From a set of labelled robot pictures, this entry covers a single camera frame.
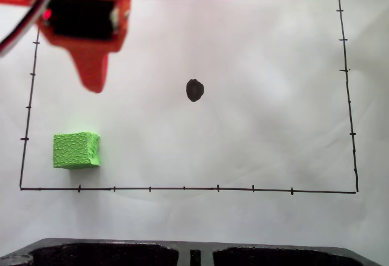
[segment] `white cable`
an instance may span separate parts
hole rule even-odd
[[[50,0],[36,0],[15,29],[0,43],[0,57],[9,52],[41,16]]]

